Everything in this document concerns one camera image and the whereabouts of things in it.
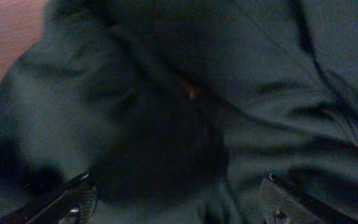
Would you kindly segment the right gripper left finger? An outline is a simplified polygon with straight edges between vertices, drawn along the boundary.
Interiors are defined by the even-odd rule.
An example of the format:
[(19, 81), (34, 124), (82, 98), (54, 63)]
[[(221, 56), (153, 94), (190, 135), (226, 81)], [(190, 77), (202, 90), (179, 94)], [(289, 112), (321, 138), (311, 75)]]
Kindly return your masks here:
[(95, 184), (89, 173), (0, 218), (0, 224), (87, 223), (98, 206)]

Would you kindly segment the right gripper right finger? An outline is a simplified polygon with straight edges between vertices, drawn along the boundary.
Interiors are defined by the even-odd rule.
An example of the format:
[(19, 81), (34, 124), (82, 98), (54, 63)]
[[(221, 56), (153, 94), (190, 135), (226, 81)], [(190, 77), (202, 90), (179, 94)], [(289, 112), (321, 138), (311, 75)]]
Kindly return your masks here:
[(260, 185), (260, 207), (267, 224), (358, 224), (273, 174)]

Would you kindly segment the black trousers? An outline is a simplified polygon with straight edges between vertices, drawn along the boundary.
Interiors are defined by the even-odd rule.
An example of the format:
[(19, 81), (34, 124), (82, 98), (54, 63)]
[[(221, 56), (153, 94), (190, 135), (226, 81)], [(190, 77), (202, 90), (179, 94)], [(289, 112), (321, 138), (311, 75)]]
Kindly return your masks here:
[(84, 173), (90, 223), (266, 223), (270, 174), (358, 220), (358, 84), (309, 1), (49, 1), (0, 84), (0, 217)]

